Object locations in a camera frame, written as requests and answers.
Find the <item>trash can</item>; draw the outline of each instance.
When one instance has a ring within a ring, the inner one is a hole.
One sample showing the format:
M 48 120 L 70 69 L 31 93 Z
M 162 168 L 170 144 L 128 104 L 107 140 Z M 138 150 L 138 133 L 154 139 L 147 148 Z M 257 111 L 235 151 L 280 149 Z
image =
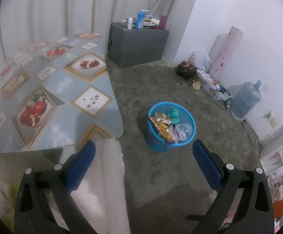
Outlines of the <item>trash can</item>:
M 191 137 L 184 142 L 180 142 L 177 144 L 168 145 L 164 139 L 162 139 L 156 131 L 154 131 L 150 121 L 148 120 L 148 131 L 146 135 L 146 141 L 153 151 L 156 152 L 167 152 L 175 147 L 184 146 L 190 143 L 195 134 L 196 134 L 196 123 L 192 115 L 182 106 L 175 104 L 173 102 L 160 102 L 154 105 L 150 111 L 148 112 L 148 116 L 154 116 L 155 112 L 159 113 L 169 113 L 172 108 L 176 108 L 179 112 L 180 123 L 188 123 L 192 126 L 192 135 Z

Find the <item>blue gripper pad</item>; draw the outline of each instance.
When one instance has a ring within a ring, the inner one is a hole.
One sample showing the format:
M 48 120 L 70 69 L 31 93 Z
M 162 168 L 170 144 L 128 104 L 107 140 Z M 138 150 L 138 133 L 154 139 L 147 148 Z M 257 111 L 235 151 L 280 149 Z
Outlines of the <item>blue gripper pad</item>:
M 198 140 L 192 144 L 192 153 L 211 189 L 218 193 L 222 191 L 222 173 Z
M 96 155 L 95 143 L 92 141 L 86 142 L 80 152 L 76 155 L 77 158 L 66 175 L 65 188 L 69 193 L 78 189 L 90 164 L 92 163 Z

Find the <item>pile of trash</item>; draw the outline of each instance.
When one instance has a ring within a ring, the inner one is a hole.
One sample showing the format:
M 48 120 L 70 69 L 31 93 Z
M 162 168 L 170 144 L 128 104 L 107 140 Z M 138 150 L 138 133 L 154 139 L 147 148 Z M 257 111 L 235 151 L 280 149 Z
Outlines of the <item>pile of trash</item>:
M 224 84 L 216 82 L 208 74 L 212 61 L 206 50 L 196 50 L 190 56 L 188 62 L 183 61 L 176 70 L 179 76 L 192 79 L 192 87 L 199 90 L 205 89 L 216 101 L 223 100 L 226 109 L 230 109 L 230 94 Z

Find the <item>blue basket rim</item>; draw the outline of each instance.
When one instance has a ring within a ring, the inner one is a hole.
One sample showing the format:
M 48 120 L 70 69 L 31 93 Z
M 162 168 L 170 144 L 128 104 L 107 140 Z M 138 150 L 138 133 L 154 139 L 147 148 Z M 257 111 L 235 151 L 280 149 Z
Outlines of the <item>blue basket rim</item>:
M 155 104 L 155 105 L 150 109 L 150 111 L 148 112 L 148 116 L 150 116 L 151 113 L 152 113 L 152 111 L 153 111 L 156 107 L 158 107 L 158 106 L 160 106 L 160 105 L 175 105 L 175 106 L 177 106 L 178 108 L 180 108 L 180 109 L 182 109 L 183 111 L 185 111 L 185 112 L 189 115 L 189 117 L 192 119 L 192 123 L 193 123 L 193 125 L 194 125 L 194 127 L 193 127 L 193 132 L 192 132 L 192 136 L 191 136 L 187 141 L 184 141 L 184 142 L 178 143 L 178 144 L 171 144 L 171 145 L 178 147 L 178 146 L 184 146 L 184 145 L 190 143 L 190 142 L 193 140 L 194 136 L 196 135 L 196 122 L 195 122 L 194 118 L 192 117 L 191 113 L 188 112 L 187 109 L 185 109 L 184 107 L 182 107 L 182 106 L 179 105 L 179 104 L 176 104 L 176 103 L 173 103 L 173 102 L 160 102 L 160 103 Z M 152 125 L 151 125 L 151 123 L 150 123 L 149 120 L 148 120 L 148 128 L 150 129 L 150 131 L 152 132 L 152 134 L 153 134 L 159 141 L 161 141 L 161 142 L 163 142 L 163 143 L 166 143 L 166 141 L 164 141 L 164 140 L 154 131 L 154 129 L 153 129 L 153 127 L 152 127 Z

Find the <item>blue water bottle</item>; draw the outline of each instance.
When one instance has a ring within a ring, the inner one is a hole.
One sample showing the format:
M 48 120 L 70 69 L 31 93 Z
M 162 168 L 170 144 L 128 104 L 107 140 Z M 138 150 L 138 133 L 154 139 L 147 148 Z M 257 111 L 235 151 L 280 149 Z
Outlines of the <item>blue water bottle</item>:
M 231 112 L 236 119 L 243 119 L 262 99 L 259 90 L 261 84 L 260 80 L 256 84 L 245 82 L 237 95 L 230 101 Z
M 146 11 L 141 10 L 137 14 L 137 19 L 135 22 L 135 29 L 143 29 L 145 23 Z

